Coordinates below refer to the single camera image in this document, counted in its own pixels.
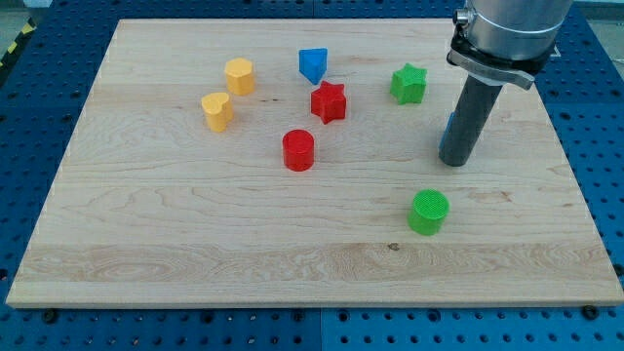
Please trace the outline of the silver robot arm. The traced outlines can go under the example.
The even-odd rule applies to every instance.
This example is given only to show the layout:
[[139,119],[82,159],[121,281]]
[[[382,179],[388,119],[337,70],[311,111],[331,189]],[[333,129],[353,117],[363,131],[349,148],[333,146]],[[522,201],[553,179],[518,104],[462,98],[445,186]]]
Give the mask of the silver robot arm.
[[466,0],[454,11],[451,65],[490,86],[530,89],[554,52],[571,0]]

